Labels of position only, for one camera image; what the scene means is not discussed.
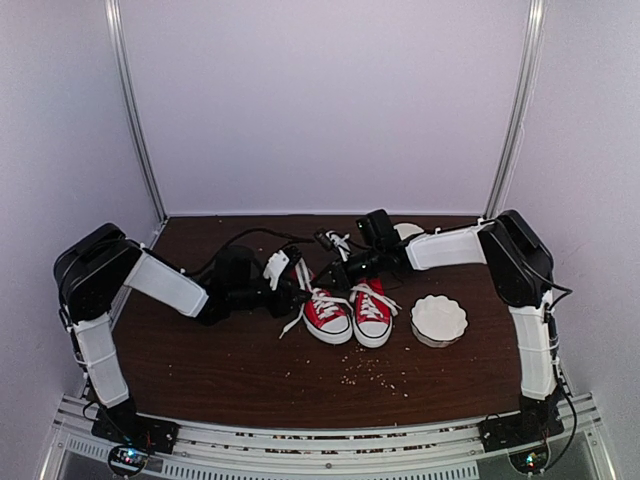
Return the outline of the red canvas sneaker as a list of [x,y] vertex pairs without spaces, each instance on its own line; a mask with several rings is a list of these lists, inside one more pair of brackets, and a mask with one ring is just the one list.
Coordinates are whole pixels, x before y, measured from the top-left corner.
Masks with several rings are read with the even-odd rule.
[[349,302],[356,340],[368,349],[382,347],[389,340],[394,318],[402,307],[386,294],[379,277],[361,279],[351,288]]
[[301,259],[294,267],[295,278],[301,290],[310,298],[299,310],[296,318],[286,324],[279,335],[282,339],[299,322],[303,321],[309,333],[330,345],[341,345],[353,335],[348,302],[334,297],[328,290],[312,285],[314,275]]

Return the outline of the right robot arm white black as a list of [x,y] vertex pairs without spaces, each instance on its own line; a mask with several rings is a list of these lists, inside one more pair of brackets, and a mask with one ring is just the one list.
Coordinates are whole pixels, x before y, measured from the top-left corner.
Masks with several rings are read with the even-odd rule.
[[466,264],[488,268],[496,294],[508,307],[518,341],[521,394],[513,433],[530,442],[553,429],[563,394],[554,318],[559,300],[553,294],[559,286],[553,279],[551,253],[520,213],[506,210],[473,224],[402,235],[387,212],[379,209],[358,219],[356,225],[364,249],[324,269],[340,290],[382,273]]

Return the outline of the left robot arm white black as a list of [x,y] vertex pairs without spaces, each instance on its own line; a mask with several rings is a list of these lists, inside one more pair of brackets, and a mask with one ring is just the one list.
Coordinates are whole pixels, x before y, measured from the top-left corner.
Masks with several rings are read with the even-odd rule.
[[137,413],[112,336],[111,309],[119,292],[135,290],[203,325],[260,308],[280,318],[311,298],[292,276],[301,241],[288,234],[282,238],[284,248],[266,263],[234,236],[201,267],[187,272],[106,223],[56,259],[60,319],[101,408],[100,419],[121,443],[137,442],[148,429]]

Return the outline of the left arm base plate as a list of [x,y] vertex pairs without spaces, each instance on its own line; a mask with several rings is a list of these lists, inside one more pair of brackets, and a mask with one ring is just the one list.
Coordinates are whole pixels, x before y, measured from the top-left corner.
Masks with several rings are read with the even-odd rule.
[[91,434],[118,444],[133,446],[148,453],[171,454],[179,426],[170,421],[138,417],[133,425],[116,427],[104,417],[97,418]]

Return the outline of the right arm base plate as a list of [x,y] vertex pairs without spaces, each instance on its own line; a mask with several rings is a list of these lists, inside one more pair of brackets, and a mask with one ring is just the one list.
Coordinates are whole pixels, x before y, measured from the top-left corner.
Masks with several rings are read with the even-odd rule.
[[564,425],[560,419],[551,418],[541,424],[532,416],[516,413],[486,418],[478,424],[478,429],[484,451],[493,452],[541,443],[563,433]]

